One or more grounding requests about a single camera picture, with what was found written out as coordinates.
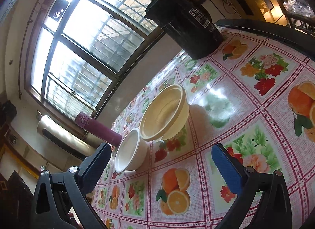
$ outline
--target floral tablecloth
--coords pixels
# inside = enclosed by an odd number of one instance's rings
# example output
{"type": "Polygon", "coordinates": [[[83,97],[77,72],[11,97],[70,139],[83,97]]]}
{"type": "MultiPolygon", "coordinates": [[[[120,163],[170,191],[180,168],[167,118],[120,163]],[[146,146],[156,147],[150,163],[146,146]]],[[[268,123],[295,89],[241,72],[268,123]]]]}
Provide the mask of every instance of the floral tablecloth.
{"type": "Polygon", "coordinates": [[[186,90],[185,126],[164,143],[148,142],[137,171],[116,173],[113,149],[92,203],[108,228],[215,228],[236,199],[211,158],[215,143],[258,172],[283,172],[293,228],[314,208],[315,62],[272,39],[220,31],[225,40],[215,52],[200,60],[180,52],[113,123],[125,136],[160,91],[186,90]]]}

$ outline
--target bowl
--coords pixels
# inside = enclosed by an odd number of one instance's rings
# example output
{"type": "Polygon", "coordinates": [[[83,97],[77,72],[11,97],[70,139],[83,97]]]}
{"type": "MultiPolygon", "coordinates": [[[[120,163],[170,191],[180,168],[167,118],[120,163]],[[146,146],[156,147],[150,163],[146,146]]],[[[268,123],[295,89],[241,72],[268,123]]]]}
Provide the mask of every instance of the bowl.
{"type": "Polygon", "coordinates": [[[146,157],[147,143],[140,137],[138,128],[133,128],[120,143],[116,158],[115,170],[121,173],[125,170],[136,170],[146,157]]]}
{"type": "Polygon", "coordinates": [[[145,141],[166,140],[175,136],[189,115],[186,92],[180,85],[165,88],[151,102],[140,122],[140,135],[145,141]]]}

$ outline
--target plastic bag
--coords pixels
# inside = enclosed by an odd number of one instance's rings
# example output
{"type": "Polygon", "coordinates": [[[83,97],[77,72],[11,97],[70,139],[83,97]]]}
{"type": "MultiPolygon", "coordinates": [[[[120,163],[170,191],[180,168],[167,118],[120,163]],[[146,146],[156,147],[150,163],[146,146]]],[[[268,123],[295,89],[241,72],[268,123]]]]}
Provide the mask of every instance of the plastic bag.
{"type": "Polygon", "coordinates": [[[313,10],[306,0],[291,0],[283,3],[288,12],[296,13],[305,17],[315,16],[313,10]]]}

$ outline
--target purple thermos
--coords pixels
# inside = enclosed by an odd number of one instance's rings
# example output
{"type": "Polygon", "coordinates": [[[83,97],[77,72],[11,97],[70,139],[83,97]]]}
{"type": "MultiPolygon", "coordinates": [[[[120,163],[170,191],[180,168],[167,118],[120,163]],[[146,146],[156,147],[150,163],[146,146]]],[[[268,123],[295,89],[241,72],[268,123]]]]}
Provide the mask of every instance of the purple thermos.
{"type": "Polygon", "coordinates": [[[118,147],[121,142],[122,136],[120,134],[109,129],[83,112],[77,115],[75,122],[81,128],[91,132],[93,135],[115,147],[118,147]]]}

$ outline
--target metal screw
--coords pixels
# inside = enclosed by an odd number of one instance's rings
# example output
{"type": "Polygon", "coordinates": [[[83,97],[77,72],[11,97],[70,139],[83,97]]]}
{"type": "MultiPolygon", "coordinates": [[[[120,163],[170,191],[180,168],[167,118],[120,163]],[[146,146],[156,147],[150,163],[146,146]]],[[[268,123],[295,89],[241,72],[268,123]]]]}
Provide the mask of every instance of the metal screw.
{"type": "Polygon", "coordinates": [[[78,167],[76,167],[76,166],[73,166],[73,167],[71,167],[71,168],[69,169],[69,171],[70,171],[71,173],[75,173],[75,172],[77,172],[77,170],[78,170],[78,167]]]}
{"type": "Polygon", "coordinates": [[[44,170],[44,171],[41,173],[42,176],[45,175],[45,174],[48,174],[48,170],[44,170]]]}
{"type": "Polygon", "coordinates": [[[253,173],[255,170],[254,170],[253,167],[247,166],[247,167],[246,167],[246,171],[249,172],[249,173],[253,173]]]}
{"type": "Polygon", "coordinates": [[[275,173],[276,173],[277,176],[280,176],[280,177],[282,176],[282,172],[280,170],[276,170],[275,173]]]}

